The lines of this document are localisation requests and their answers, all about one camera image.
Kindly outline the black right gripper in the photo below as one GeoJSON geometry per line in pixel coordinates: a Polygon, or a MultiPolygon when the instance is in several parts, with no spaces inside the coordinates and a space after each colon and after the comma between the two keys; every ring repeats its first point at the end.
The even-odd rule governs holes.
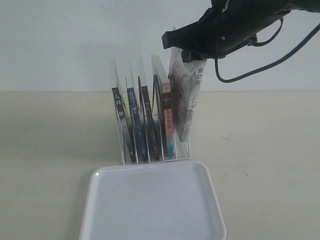
{"type": "Polygon", "coordinates": [[[245,46],[262,47],[280,33],[284,18],[282,0],[213,0],[212,7],[194,23],[166,31],[164,49],[182,49],[183,62],[204,61],[225,56],[245,46]],[[280,21],[276,32],[259,41],[257,34],[280,21]]]}

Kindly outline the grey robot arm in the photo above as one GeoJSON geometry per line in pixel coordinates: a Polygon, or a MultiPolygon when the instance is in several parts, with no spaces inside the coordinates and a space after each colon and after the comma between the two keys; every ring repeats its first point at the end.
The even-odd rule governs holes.
{"type": "Polygon", "coordinates": [[[245,47],[262,47],[273,41],[259,41],[257,34],[276,21],[283,22],[291,11],[319,13],[318,0],[213,0],[202,17],[184,27],[166,31],[164,49],[186,52],[184,62],[200,59],[223,59],[245,47]]]}

